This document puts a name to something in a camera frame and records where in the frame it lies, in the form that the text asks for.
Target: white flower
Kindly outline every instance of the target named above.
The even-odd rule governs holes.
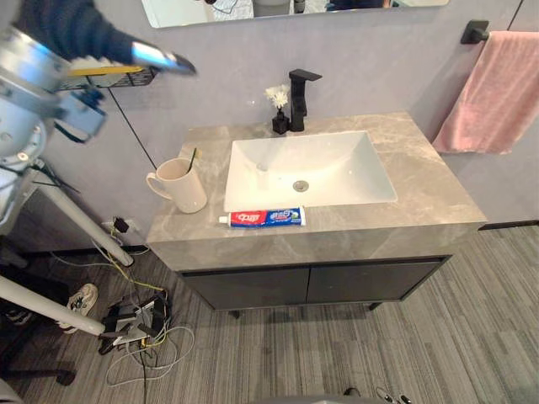
[[[288,103],[288,91],[290,87],[282,84],[277,87],[266,88],[264,94],[276,108],[283,108]]]

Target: white sink basin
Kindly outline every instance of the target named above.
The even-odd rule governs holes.
[[[226,212],[395,200],[363,130],[232,143]]]

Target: sink drain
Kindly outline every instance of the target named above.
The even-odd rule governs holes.
[[[294,187],[294,190],[296,192],[305,192],[309,189],[309,183],[307,181],[295,181],[294,182],[294,185],[292,185],[292,187]]]

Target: towel rack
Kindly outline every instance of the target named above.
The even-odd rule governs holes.
[[[482,40],[488,39],[488,21],[473,19],[468,23],[464,34],[462,34],[461,44],[478,44]]]

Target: floor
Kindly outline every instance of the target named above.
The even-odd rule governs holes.
[[[539,227],[482,231],[403,303],[369,312],[361,305],[247,311],[239,320],[212,312],[150,253],[136,258],[139,279],[165,285],[173,323],[189,324],[194,350],[165,378],[148,383],[148,403],[246,404],[269,396],[338,394],[376,386],[414,404],[539,402]],[[77,257],[78,262],[99,262]],[[128,291],[111,268],[73,268],[53,259],[33,271],[71,285],[92,281],[91,315]],[[185,334],[172,335],[183,349]],[[61,361],[77,369],[72,385],[11,381],[31,403],[142,403],[142,383],[109,388],[104,374],[122,353],[97,354],[96,338],[51,327],[21,354],[20,367]],[[159,349],[159,361],[171,357]],[[114,381],[141,377],[127,361]]]

